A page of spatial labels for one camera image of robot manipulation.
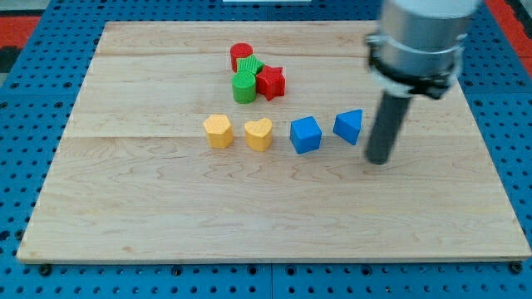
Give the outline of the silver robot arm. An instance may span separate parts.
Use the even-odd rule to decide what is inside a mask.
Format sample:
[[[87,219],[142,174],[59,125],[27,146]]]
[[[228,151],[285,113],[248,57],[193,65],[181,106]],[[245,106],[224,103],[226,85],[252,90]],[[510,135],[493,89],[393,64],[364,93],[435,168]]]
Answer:
[[[384,0],[367,35],[368,66],[389,96],[440,99],[456,82],[481,0]]]

